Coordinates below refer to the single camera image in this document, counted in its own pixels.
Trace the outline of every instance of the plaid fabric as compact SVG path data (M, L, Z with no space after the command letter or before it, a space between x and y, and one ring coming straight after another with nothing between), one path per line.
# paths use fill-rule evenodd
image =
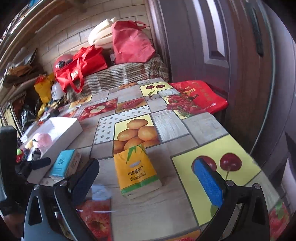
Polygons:
M111 66L84 78L81 93L76 93L71 86L67 88L68 103L100 92L140 80L163 78L168 82L168 69L156 54L146 63L126 63Z

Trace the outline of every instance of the red non-woven bag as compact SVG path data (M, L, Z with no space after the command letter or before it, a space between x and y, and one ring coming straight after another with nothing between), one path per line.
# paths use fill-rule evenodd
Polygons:
M227 101L215 94L210 87L201 80L188 80L171 83L176 90L190 97L197 106L213 114L228 106Z
M106 61L101 54L103 48L95 48L94 45L82 47L74 56L73 62L56 71L56 81L65 92L70 85L76 93L80 93L84 86L84 76L106 69ZM74 85L75 80L80 80L80 86Z
M143 22L117 21L112 24L113 48L116 64L145 63L155 54L155 49L143 33Z

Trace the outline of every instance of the cherry stem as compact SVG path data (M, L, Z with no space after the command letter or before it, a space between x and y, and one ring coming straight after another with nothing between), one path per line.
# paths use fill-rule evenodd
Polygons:
M230 171L230 167L227 169L227 174L226 174L225 181L227 180L227 177L228 177L229 171Z

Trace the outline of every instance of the brick pattern wallpaper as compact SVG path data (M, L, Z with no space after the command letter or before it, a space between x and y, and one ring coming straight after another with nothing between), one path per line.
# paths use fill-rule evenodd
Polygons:
M89 46L89 33L107 18L141 21L149 26L144 0L86 0L84 5L86 12L71 8L50 20L25 46L28 52L38 48L39 63L48 74L59 56ZM152 39L149 27L143 31Z

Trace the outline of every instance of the metal bolt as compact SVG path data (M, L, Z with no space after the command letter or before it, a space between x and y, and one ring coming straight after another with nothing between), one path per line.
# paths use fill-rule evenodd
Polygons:
M227 184L227 186L232 187L232 186L234 185L234 182L231 181L231 180L227 180L227 181L226 181L226 184Z
M40 185L39 185L39 184L37 184L37 185L35 185L35 186L33 187L33 189L34 189L34 190L38 190L38 189L39 189L39 187L40 187Z
M254 184L254 187L255 187L256 189L258 189L258 190L261 188L260 184L258 184L258 183L255 183L255 184Z
M61 187L65 187L68 185L67 181L61 181L61 183L59 184Z

